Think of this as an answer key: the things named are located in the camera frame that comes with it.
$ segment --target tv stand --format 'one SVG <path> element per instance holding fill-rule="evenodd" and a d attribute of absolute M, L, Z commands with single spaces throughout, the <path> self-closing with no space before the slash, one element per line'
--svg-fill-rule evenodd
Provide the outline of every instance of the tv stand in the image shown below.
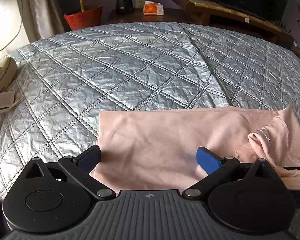
<path fill-rule="evenodd" d="M 196 24 L 245 33 L 291 50 L 294 38 L 271 22 L 208 0 L 172 0 Z"/>
<path fill-rule="evenodd" d="M 219 2 L 219 1 L 217 2 L 217 4 L 218 4 L 218 5 L 221 5 L 222 7 L 225 7 L 225 8 L 228 8 L 228 9 L 232 9 L 232 10 L 235 10 L 235 11 L 238 11 L 238 12 L 242 12 L 242 13 L 244 13 L 244 14 L 253 16 L 253 17 L 255 17 L 255 18 L 258 18 L 258 19 L 260 19 L 260 20 L 263 20 L 263 21 L 267 22 L 266 19 L 264 19 L 264 18 L 262 18 L 262 17 L 260 17 L 260 16 L 258 16 L 258 15 L 256 15 L 256 14 L 254 14 L 254 13 L 250 13 L 250 12 L 244 10 L 244 9 L 238 8 L 238 7 L 235 6 L 235 5 L 226 4 L 226 3 Z"/>

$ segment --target wall outlet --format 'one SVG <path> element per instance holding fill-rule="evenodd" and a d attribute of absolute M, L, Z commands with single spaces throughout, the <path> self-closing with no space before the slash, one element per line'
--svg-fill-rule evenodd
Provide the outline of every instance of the wall outlet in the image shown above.
<path fill-rule="evenodd" d="M 135 6 L 136 8 L 143 8 L 143 5 L 145 4 L 146 0 L 136 0 Z"/>

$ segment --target bed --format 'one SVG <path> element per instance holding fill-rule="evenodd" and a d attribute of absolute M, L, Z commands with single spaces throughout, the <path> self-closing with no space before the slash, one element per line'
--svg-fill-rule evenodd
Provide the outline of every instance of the bed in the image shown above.
<path fill-rule="evenodd" d="M 10 56 L 19 66 L 12 89 L 26 99 L 0 114 L 0 199 L 30 158 L 53 162 L 91 146 L 101 110 L 290 104 L 300 121 L 300 60 L 237 32 L 178 23 L 105 25 L 37 41 Z"/>

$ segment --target curtain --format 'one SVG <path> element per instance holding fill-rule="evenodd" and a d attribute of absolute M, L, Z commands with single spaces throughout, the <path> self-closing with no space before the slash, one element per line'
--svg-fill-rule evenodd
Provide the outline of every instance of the curtain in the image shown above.
<path fill-rule="evenodd" d="M 22 3 L 17 1 L 30 42 L 65 32 L 58 0 L 22 0 Z"/>

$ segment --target tissue box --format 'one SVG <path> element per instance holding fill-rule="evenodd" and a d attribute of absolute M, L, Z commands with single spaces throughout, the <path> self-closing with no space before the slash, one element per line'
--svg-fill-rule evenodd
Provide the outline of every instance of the tissue box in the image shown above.
<path fill-rule="evenodd" d="M 160 3 L 146 1 L 143 5 L 144 15 L 163 15 L 163 5 Z"/>

